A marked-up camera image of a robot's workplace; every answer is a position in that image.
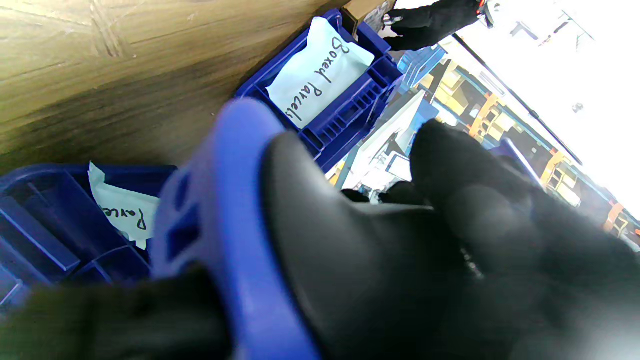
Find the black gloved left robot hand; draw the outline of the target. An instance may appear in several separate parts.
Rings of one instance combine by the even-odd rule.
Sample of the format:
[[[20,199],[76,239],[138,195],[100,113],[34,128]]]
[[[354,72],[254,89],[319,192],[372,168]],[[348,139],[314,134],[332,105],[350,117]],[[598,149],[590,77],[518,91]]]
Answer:
[[[392,51],[418,51],[430,48],[480,20],[486,14],[487,0],[438,0],[416,8],[398,8],[387,15],[394,22],[390,28],[396,34],[384,41]]]

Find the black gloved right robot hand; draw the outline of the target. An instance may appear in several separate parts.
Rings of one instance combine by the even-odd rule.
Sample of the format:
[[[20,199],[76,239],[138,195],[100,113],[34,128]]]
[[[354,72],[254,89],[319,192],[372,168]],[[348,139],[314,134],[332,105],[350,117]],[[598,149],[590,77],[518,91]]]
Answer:
[[[391,203],[348,200],[291,133],[250,164],[170,206],[159,279],[36,291],[1,358],[639,358],[638,256],[462,131],[418,130]]]

